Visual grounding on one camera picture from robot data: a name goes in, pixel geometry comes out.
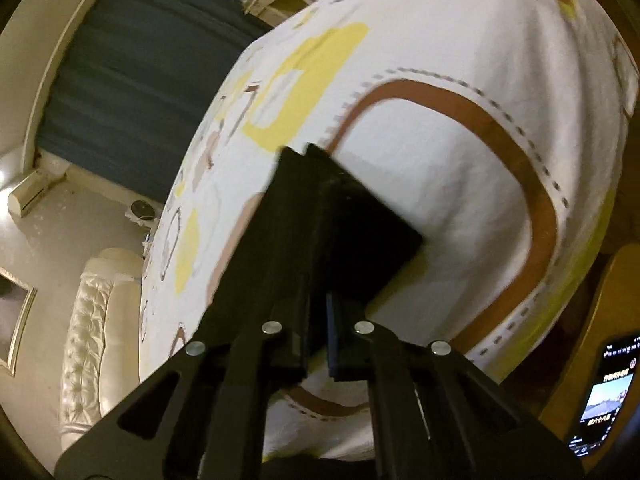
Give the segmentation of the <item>black pants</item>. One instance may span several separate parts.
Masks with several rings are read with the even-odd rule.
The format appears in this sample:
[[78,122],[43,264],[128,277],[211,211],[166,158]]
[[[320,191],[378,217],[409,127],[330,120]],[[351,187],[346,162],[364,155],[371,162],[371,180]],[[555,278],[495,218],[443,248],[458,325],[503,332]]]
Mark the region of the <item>black pants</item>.
[[196,336],[228,348],[228,384],[292,388],[320,353],[337,382],[366,379],[368,345],[355,325],[423,244],[321,148],[286,148]]

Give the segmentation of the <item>cream tufted headboard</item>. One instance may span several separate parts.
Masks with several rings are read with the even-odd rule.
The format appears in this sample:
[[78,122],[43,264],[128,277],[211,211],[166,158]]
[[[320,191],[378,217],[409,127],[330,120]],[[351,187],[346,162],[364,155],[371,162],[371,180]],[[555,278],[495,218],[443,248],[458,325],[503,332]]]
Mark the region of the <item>cream tufted headboard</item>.
[[139,385],[142,266],[133,252],[107,248],[90,258],[80,274],[63,353],[62,450]]

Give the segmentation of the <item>smartphone with lit screen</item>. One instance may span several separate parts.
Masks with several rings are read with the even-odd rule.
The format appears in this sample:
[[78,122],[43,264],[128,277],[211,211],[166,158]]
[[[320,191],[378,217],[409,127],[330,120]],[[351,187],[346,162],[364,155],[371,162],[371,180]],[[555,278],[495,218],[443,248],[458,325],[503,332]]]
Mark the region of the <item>smartphone with lit screen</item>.
[[608,440],[639,364],[639,333],[607,342],[587,391],[582,414],[568,447],[578,457],[593,453]]

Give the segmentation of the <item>small desk fan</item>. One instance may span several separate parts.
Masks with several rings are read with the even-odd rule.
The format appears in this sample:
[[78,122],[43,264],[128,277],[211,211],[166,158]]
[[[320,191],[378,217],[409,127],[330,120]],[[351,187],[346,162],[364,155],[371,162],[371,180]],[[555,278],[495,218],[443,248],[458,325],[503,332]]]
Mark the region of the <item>small desk fan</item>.
[[134,222],[148,222],[156,218],[156,211],[145,200],[134,200],[126,210],[125,216]]

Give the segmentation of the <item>patterned white bed sheet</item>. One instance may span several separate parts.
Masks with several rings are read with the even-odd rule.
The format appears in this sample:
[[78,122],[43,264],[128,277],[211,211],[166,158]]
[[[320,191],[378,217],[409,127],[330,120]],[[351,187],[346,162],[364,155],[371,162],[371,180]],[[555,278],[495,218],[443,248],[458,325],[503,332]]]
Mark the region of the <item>patterned white bed sheet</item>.
[[372,318],[503,380],[600,249],[639,95],[616,0],[318,0],[236,61],[143,275],[139,370],[196,331],[280,148],[323,146],[426,239]]

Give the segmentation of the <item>dark teal curtain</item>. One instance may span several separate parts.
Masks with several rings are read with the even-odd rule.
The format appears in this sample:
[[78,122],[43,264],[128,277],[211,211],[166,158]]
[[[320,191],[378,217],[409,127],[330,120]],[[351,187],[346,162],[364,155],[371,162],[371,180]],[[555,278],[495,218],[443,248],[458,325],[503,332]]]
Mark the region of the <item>dark teal curtain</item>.
[[224,78],[269,29],[240,0],[96,0],[53,81],[38,148],[163,203]]

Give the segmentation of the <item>framed wall picture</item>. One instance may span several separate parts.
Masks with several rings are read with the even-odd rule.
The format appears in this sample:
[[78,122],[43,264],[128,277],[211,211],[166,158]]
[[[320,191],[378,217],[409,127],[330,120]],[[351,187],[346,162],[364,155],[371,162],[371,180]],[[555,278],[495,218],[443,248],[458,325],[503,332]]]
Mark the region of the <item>framed wall picture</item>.
[[0,289],[0,362],[2,370],[14,377],[27,317],[37,289],[6,269],[1,269]]

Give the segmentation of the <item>wall air conditioner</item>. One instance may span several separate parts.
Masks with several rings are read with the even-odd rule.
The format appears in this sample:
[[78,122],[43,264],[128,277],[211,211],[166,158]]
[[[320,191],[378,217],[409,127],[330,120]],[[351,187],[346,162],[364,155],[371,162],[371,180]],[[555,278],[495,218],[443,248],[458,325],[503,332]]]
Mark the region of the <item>wall air conditioner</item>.
[[11,216],[24,218],[26,214],[49,192],[52,186],[66,178],[66,174],[55,174],[47,169],[37,168],[25,174],[10,186],[6,206]]

